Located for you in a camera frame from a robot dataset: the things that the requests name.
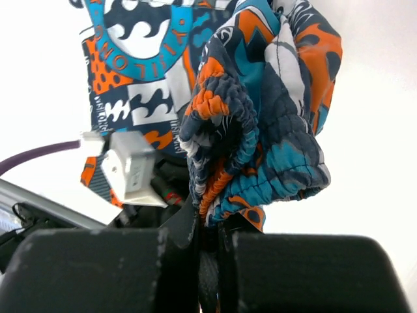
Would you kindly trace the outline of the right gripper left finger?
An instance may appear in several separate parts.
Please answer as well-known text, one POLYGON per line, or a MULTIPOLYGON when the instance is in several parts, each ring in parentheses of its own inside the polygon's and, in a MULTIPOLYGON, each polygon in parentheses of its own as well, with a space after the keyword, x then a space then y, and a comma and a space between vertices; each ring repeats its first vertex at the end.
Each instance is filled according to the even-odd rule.
POLYGON ((38 230, 15 251, 2 312, 197 312, 198 214, 159 228, 38 230))

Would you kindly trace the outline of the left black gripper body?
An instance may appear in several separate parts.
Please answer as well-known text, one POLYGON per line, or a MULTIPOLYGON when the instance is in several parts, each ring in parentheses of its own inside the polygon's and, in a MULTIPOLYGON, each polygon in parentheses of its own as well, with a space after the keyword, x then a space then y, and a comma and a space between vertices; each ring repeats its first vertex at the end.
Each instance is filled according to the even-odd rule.
POLYGON ((163 197, 167 207, 122 204, 121 212, 110 226, 114 228, 153 228, 170 219, 185 204, 188 197, 188 174, 184 166, 172 164, 156 155, 153 189, 163 197))

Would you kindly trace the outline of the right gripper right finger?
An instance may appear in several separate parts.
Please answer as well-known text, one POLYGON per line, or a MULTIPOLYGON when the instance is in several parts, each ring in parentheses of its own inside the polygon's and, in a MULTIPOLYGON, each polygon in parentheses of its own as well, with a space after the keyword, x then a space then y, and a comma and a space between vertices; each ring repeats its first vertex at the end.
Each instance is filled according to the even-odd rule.
POLYGON ((369 237, 232 231, 219 237, 222 312, 409 312, 385 250, 369 237))

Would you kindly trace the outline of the patterned orange blue shorts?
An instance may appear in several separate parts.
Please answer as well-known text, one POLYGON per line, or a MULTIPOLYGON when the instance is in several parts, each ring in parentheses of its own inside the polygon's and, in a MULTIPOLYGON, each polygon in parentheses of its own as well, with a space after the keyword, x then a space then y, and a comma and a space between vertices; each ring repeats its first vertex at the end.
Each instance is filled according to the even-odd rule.
POLYGON ((331 181, 316 137, 342 60, 309 1, 73 1, 92 129, 139 131, 188 165, 187 195, 214 228, 303 200, 331 181))

